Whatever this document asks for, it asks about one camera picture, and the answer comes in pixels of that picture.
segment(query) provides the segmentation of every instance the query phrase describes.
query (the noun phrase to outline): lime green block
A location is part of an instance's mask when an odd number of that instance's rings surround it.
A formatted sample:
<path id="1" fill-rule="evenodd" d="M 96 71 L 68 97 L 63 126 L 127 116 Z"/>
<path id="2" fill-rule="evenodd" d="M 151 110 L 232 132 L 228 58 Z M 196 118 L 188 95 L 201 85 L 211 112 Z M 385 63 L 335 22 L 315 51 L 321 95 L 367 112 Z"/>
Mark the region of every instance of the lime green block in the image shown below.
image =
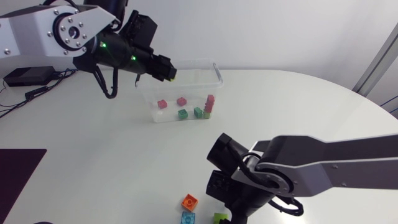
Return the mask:
<path id="1" fill-rule="evenodd" d="M 227 214 L 222 214 L 222 213 L 214 213 L 214 222 L 213 224 L 219 224 L 220 220 L 228 219 Z"/>
<path id="2" fill-rule="evenodd" d="M 206 111 L 203 112 L 203 118 L 209 119 L 211 113 L 207 113 Z"/>
<path id="3" fill-rule="evenodd" d="M 195 116 L 197 118 L 201 118 L 203 115 L 203 111 L 199 107 L 196 107 L 195 109 L 193 109 L 193 113 L 195 114 Z"/>
<path id="4" fill-rule="evenodd" d="M 188 113 L 185 109 L 178 111 L 178 117 L 180 119 L 185 119 L 188 117 Z"/>

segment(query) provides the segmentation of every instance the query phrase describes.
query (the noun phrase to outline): white table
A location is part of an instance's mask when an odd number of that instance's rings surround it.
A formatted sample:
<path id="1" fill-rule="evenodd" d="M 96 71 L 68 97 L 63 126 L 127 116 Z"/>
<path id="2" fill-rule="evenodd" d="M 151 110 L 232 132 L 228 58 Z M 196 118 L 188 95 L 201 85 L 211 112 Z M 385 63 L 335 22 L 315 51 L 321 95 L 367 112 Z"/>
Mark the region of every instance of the white table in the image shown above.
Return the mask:
<path id="1" fill-rule="evenodd" d="M 188 193 L 199 199 L 196 223 L 212 223 L 228 212 L 205 194 L 216 169 L 206 156 L 222 132 L 246 147 L 280 134 L 337 141 L 398 133 L 393 116 L 333 83 L 274 70 L 221 74 L 209 120 L 153 123 L 127 72 L 114 100 L 78 73 L 0 119 L 0 148 L 48 149 L 5 223 L 180 223 Z M 23 100 L 27 89 L 9 91 L 0 103 Z M 331 189 L 299 200 L 302 217 L 265 205 L 248 223 L 398 222 L 398 190 Z"/>

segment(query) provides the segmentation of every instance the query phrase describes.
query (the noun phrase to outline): transparent plastic container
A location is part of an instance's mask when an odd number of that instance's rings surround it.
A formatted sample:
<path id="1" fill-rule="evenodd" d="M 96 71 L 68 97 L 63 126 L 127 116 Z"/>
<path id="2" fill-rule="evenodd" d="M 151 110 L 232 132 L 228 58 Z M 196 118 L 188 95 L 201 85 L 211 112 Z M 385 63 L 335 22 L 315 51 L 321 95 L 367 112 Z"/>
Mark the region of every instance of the transparent plastic container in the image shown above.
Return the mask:
<path id="1" fill-rule="evenodd" d="M 217 104 L 217 89 L 223 86 L 223 79 L 216 63 L 211 59 L 184 60 L 172 63 L 177 69 L 177 74 L 172 82 L 160 82 L 149 75 L 143 75 L 137 83 L 137 88 L 143 94 L 154 121 L 160 123 L 211 117 L 215 111 L 213 105 Z M 211 95 L 214 96 L 214 103 L 211 102 Z M 177 103 L 177 99 L 181 97 L 187 101 L 183 106 Z M 167 107 L 163 109 L 158 105 L 158 101 L 162 100 L 167 102 Z M 210 114 L 207 112 L 205 114 L 205 107 L 210 109 Z M 195 108 L 202 110 L 201 116 L 194 113 Z M 181 110 L 185 110 L 188 116 L 179 116 L 178 112 Z"/>

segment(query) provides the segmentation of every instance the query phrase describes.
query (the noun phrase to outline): stacked blocks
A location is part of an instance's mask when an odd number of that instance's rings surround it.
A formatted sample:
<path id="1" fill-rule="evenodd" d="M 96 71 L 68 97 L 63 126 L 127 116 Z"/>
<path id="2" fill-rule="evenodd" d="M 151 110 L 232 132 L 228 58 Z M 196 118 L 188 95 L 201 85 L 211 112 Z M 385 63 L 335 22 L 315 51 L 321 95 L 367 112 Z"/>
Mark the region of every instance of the stacked blocks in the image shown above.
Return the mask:
<path id="1" fill-rule="evenodd" d="M 197 118 L 201 118 L 203 115 L 203 111 L 199 107 L 196 107 L 195 109 L 193 109 L 193 113 L 195 114 L 195 117 L 197 117 Z"/>
<path id="2" fill-rule="evenodd" d="M 210 118 L 210 114 L 213 111 L 214 101 L 215 101 L 215 99 L 214 99 L 213 95 L 207 96 L 207 102 L 205 104 L 205 111 L 203 112 L 203 117 L 205 119 Z"/>
<path id="3" fill-rule="evenodd" d="M 228 215 L 222 213 L 214 213 L 213 224 L 219 224 L 221 220 L 227 220 Z"/>
<path id="4" fill-rule="evenodd" d="M 187 100 L 184 97 L 180 97 L 177 99 L 177 104 L 180 106 L 186 105 L 187 104 Z"/>
<path id="5" fill-rule="evenodd" d="M 188 113 L 185 109 L 178 111 L 178 117 L 180 119 L 186 119 L 188 117 Z"/>
<path id="6" fill-rule="evenodd" d="M 165 100 L 160 100 L 157 102 L 157 106 L 159 107 L 159 109 L 164 109 L 167 107 L 167 102 Z"/>
<path id="7" fill-rule="evenodd" d="M 195 197 L 193 197 L 192 195 L 188 194 L 184 200 L 182 201 L 181 205 L 188 209 L 190 212 L 192 212 L 196 205 L 198 204 L 198 199 L 196 199 Z"/>
<path id="8" fill-rule="evenodd" d="M 195 224 L 195 214 L 193 212 L 182 212 L 181 224 Z"/>

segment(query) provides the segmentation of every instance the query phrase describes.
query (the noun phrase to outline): orange block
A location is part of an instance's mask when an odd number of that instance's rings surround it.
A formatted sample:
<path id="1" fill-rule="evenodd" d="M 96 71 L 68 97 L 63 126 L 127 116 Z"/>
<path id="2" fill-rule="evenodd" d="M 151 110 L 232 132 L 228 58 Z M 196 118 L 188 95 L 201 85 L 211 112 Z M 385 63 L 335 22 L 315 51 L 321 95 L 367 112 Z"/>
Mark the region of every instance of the orange block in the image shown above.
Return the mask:
<path id="1" fill-rule="evenodd" d="M 188 194 L 184 200 L 182 201 L 181 205 L 192 212 L 196 205 L 198 204 L 198 199 L 194 198 L 192 195 Z"/>

